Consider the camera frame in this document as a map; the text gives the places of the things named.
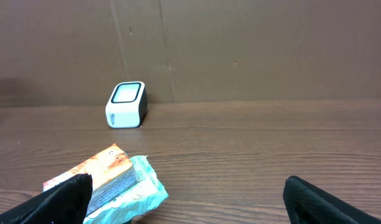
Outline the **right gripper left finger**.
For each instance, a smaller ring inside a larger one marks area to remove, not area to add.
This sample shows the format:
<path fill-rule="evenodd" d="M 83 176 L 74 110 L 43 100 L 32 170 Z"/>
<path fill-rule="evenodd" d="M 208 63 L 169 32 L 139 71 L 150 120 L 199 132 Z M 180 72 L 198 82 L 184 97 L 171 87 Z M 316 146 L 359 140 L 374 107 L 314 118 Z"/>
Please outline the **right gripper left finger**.
<path fill-rule="evenodd" d="M 82 224 L 92 192 L 92 176 L 77 174 L 0 214 L 0 224 Z"/>

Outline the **teal orange tissue pack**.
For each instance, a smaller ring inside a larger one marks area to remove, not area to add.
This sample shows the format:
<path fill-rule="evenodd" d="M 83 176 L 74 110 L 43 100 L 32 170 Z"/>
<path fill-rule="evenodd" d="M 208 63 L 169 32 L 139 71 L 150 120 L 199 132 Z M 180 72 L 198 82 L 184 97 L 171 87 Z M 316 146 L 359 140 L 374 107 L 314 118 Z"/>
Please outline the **teal orange tissue pack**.
<path fill-rule="evenodd" d="M 44 182 L 43 191 L 77 174 L 89 174 L 93 180 L 84 224 L 130 223 L 168 198 L 147 156 L 129 157 L 116 144 Z"/>

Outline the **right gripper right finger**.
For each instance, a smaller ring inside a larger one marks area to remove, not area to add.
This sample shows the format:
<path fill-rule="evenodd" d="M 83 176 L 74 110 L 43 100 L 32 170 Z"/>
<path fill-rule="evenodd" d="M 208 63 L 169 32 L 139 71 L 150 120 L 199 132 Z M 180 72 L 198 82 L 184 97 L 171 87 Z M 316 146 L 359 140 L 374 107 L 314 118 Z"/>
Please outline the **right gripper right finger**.
<path fill-rule="evenodd" d="M 297 177 L 285 181 L 283 201 L 291 224 L 381 224 L 381 220 Z"/>

